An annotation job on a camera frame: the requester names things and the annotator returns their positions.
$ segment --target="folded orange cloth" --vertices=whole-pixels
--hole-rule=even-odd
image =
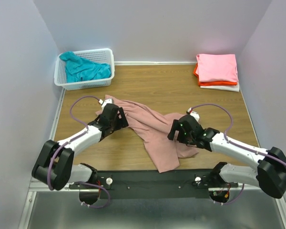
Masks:
[[[229,81],[199,82],[199,75],[196,73],[197,67],[198,67],[198,63],[195,66],[194,75],[197,76],[199,86],[235,86],[237,85],[237,82],[229,82]]]

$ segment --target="laundry basket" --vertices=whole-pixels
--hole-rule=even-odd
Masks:
[[[58,56],[54,71],[54,83],[57,86],[62,86],[66,90],[77,90],[90,87],[109,86],[111,84],[111,80],[114,77],[114,60],[111,49],[94,49],[94,50],[77,51],[74,52],[74,54],[93,62],[110,64],[111,76],[107,79],[67,83],[65,62],[62,61]]]

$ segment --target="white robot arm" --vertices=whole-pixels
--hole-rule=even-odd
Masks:
[[[55,190],[73,182],[95,184],[97,170],[87,164],[75,166],[72,164],[73,158],[114,131],[128,126],[123,109],[114,105],[112,99],[105,100],[102,109],[103,113],[79,133],[58,142],[47,141],[36,161],[32,176],[45,184],[49,184],[51,180]],[[243,183],[260,187],[274,198],[283,196],[286,191],[286,167],[268,157],[252,153],[261,152],[286,163],[286,157],[280,149],[273,147],[267,150],[247,145],[225,136],[218,130],[203,129],[198,120],[199,115],[196,112],[188,111],[187,115],[174,120],[168,139],[174,140],[178,132],[177,141],[183,144],[222,153],[248,165],[234,166],[221,162],[209,176],[199,182],[201,185],[211,183],[214,187],[222,187],[226,183]],[[56,151],[59,151],[59,160],[51,167],[49,165]]]

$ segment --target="white wall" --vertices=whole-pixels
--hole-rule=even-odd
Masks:
[[[18,228],[60,89],[58,49],[31,0],[0,1],[0,229]]]
[[[260,145],[286,155],[286,0],[272,1],[238,64]]]
[[[61,52],[113,49],[116,61],[239,54],[271,0],[34,0]]]

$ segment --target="wooden table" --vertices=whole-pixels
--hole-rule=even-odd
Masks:
[[[256,146],[257,141],[241,93],[200,89],[193,76],[193,69],[192,65],[116,66],[115,77],[109,87],[66,91],[55,140],[65,139],[83,129],[82,124],[75,122],[69,115],[74,101],[85,95],[103,99],[105,94],[109,94],[118,99],[145,104],[162,114],[185,114],[191,106],[219,104],[230,111],[234,118],[234,126],[228,135]],[[86,98],[74,107],[73,114],[88,123],[96,118],[95,112],[98,110],[100,105],[97,101]],[[228,115],[219,108],[204,106],[196,111],[204,128],[212,127],[223,132],[230,124]],[[213,168],[220,161],[242,165],[234,158],[199,149],[195,157],[180,159],[179,168]],[[130,128],[119,130],[86,149],[74,159],[75,165],[81,162],[98,170],[155,169],[142,139]]]

